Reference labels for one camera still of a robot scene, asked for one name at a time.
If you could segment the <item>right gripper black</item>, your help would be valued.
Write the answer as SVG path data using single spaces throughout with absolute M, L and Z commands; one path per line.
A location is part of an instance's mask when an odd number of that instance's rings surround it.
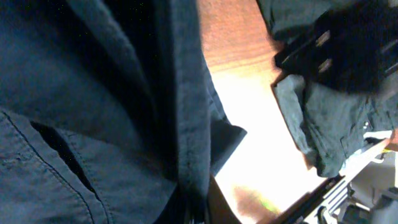
M 331 9 L 275 56 L 277 67 L 348 93 L 377 93 L 397 75 L 397 5 Z

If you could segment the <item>navy blue shorts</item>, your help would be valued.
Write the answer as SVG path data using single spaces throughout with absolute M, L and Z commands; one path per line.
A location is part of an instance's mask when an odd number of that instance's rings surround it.
M 2 223 L 237 223 L 195 1 L 1 0 Z

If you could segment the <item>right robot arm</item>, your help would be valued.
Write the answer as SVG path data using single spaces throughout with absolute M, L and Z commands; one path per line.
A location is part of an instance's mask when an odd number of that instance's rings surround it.
M 284 223 L 396 223 L 397 2 L 260 0 L 281 44 L 273 88 L 289 132 L 325 179 Z

